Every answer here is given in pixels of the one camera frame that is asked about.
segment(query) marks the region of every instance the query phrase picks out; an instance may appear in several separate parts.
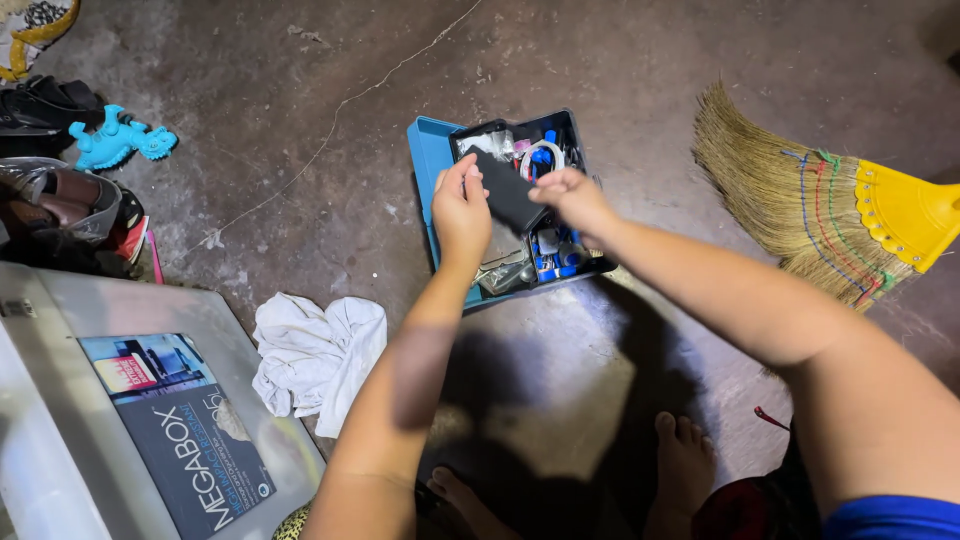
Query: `broom bristles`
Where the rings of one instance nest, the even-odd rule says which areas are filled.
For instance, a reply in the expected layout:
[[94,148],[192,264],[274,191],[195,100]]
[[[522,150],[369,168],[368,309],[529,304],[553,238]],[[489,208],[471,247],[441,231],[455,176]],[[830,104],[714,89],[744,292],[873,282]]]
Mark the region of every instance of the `broom bristles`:
[[840,302],[862,311],[915,274],[860,223],[854,195],[859,159],[826,153],[825,159],[760,129],[733,106],[722,83],[701,96],[694,155],[727,210],[767,253],[781,258],[780,268]]

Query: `leopard print fabric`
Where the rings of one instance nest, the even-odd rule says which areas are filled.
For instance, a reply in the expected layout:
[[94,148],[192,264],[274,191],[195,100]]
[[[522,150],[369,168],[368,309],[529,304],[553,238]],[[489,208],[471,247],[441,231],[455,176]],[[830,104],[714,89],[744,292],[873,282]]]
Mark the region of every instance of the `leopard print fabric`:
[[273,540],[297,540],[303,530],[303,524],[306,523],[306,517],[310,514],[311,505],[313,505],[313,499],[291,512],[274,531]]

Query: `blue toy dinosaur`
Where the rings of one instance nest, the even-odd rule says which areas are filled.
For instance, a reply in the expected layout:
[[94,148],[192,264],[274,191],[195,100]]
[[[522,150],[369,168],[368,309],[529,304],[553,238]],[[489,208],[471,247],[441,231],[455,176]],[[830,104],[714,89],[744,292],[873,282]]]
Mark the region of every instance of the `blue toy dinosaur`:
[[122,110],[119,105],[105,106],[107,117],[104,127],[93,135],[84,133],[86,124],[83,122],[70,125],[68,131],[77,139],[77,148],[80,149],[80,159],[75,169],[107,169],[123,161],[134,150],[139,150],[148,160],[159,160],[170,155],[177,144],[176,135],[164,127],[147,132],[146,124],[134,122],[128,116],[121,120],[117,115]]

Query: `floor crack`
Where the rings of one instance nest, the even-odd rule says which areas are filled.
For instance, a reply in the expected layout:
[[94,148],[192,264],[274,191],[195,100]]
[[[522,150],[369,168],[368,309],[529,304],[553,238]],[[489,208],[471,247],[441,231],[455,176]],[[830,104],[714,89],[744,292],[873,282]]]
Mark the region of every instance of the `floor crack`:
[[349,103],[349,102],[351,102],[351,101],[353,101],[353,100],[355,100],[355,99],[359,99],[359,98],[363,97],[364,95],[367,94],[367,92],[369,92],[369,91],[371,91],[371,90],[373,90],[373,89],[375,89],[375,88],[380,88],[380,86],[383,85],[384,83],[386,83],[386,82],[387,82],[387,79],[389,79],[390,76],[391,76],[395,71],[397,71],[398,69],[400,69],[400,67],[401,67],[402,65],[404,65],[406,62],[411,61],[411,60],[413,60],[414,58],[420,56],[421,54],[423,54],[424,52],[426,52],[428,49],[430,49],[431,47],[433,47],[434,45],[436,45],[437,43],[439,43],[440,40],[443,39],[443,38],[447,35],[447,33],[449,33],[451,30],[453,30],[453,27],[457,26],[458,24],[460,24],[460,21],[462,21],[462,20],[464,20],[465,18],[467,18],[467,16],[470,15],[470,14],[473,12],[473,10],[475,10],[476,7],[480,5],[481,2],[483,2],[483,0],[477,0],[476,3],[473,4],[473,6],[471,6],[469,10],[467,10],[466,13],[460,15],[460,17],[457,18],[457,20],[453,21],[453,23],[451,23],[449,26],[447,26],[446,28],[444,28],[444,30],[443,30],[442,32],[440,32],[439,35],[437,35],[436,37],[434,37],[433,41],[431,41],[429,45],[423,47],[422,49],[420,49],[419,51],[417,51],[416,53],[414,53],[414,54],[411,55],[410,57],[408,57],[408,58],[403,59],[402,61],[400,61],[400,63],[398,63],[397,65],[395,65],[393,69],[391,69],[390,71],[388,71],[387,74],[383,76],[383,79],[381,79],[379,83],[377,83],[377,84],[375,84],[375,85],[373,85],[373,86],[370,86],[370,87],[368,87],[366,90],[364,90],[364,91],[362,91],[362,92],[360,92],[360,93],[358,93],[358,94],[356,94],[356,95],[350,96],[349,98],[347,98],[347,99],[345,99],[344,101],[340,102],[340,105],[337,106],[337,109],[333,112],[333,123],[330,124],[330,131],[327,132],[326,137],[324,137],[324,144],[322,144],[322,145],[320,146],[320,149],[318,149],[317,152],[314,153],[313,157],[310,158],[310,160],[306,163],[306,165],[303,166],[302,170],[297,174],[297,176],[295,176],[295,177],[293,178],[293,180],[291,180],[290,182],[284,184],[283,187],[281,187],[276,193],[274,193],[274,194],[271,195],[270,197],[267,197],[266,199],[264,199],[260,204],[258,204],[258,205],[256,205],[255,207],[253,207],[253,208],[251,208],[251,209],[248,209],[247,211],[241,213],[240,215],[238,215],[238,216],[236,216],[235,218],[233,218],[229,223],[227,223],[227,224],[224,225],[223,227],[221,227],[221,228],[215,230],[214,232],[208,234],[207,236],[204,237],[203,240],[201,240],[200,242],[198,242],[197,245],[195,245],[195,246],[193,246],[192,248],[186,250],[183,254],[177,256],[176,258],[171,259],[167,264],[172,264],[172,263],[177,262],[178,260],[180,260],[180,259],[182,259],[182,258],[184,258],[184,257],[186,257],[186,256],[188,256],[188,255],[190,255],[191,253],[193,253],[194,250],[196,250],[196,249],[198,249],[199,247],[205,245],[206,242],[207,242],[207,240],[209,240],[209,239],[212,238],[213,236],[222,233],[222,232],[224,231],[224,229],[226,229],[226,228],[229,227],[230,225],[233,225],[233,224],[236,223],[237,221],[240,221],[241,219],[243,219],[243,218],[246,217],[247,215],[249,215],[249,214],[251,214],[251,213],[254,213],[254,212],[256,212],[257,210],[262,209],[263,207],[267,206],[271,201],[273,201],[275,198],[279,197],[280,194],[283,193],[283,191],[285,191],[285,190],[286,190],[288,187],[290,187],[294,182],[296,182],[297,179],[299,179],[301,176],[303,176],[303,173],[305,173],[306,170],[307,170],[308,168],[310,168],[310,165],[313,164],[314,160],[317,159],[317,156],[319,156],[320,153],[326,148],[326,144],[330,141],[330,138],[333,136],[333,130],[335,130],[336,127],[337,127],[337,116],[340,114],[340,109],[342,109],[342,108],[344,107],[344,105],[346,105],[347,103]]

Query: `blue toolbox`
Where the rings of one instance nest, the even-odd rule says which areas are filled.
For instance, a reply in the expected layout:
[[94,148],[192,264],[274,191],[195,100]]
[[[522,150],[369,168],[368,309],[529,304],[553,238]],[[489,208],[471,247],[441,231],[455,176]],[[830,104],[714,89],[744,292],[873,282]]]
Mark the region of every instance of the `blue toolbox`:
[[[583,142],[569,109],[518,124],[497,119],[472,128],[418,116],[407,128],[407,138],[435,270],[440,266],[441,253],[430,213],[434,182],[440,171],[453,165],[467,149],[476,146],[496,156],[530,184],[563,167],[575,167],[587,174]],[[502,229],[494,222],[494,243],[500,244],[500,250],[478,269],[464,309],[616,268],[603,254],[588,250],[578,232],[567,227],[552,210],[529,231]],[[502,238],[510,247],[503,247]]]

